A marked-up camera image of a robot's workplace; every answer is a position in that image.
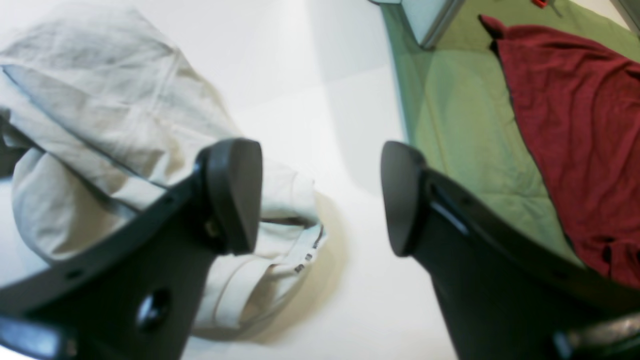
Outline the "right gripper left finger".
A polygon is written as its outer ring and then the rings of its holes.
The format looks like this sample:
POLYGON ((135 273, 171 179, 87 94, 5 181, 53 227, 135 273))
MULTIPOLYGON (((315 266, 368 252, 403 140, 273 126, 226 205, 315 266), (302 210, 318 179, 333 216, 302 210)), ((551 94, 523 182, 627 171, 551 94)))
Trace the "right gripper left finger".
POLYGON ((258 237, 259 142, 224 139, 100 243, 1 290, 1 348, 32 360, 178 360, 217 256, 258 237))

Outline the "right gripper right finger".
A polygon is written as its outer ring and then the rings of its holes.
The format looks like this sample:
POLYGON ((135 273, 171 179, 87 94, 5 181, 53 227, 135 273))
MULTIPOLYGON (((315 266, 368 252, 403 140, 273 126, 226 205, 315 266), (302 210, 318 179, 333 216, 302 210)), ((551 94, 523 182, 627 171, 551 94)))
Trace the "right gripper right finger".
POLYGON ((413 146, 387 141, 390 246, 429 274, 460 360, 637 360, 638 290, 551 253, 413 146))

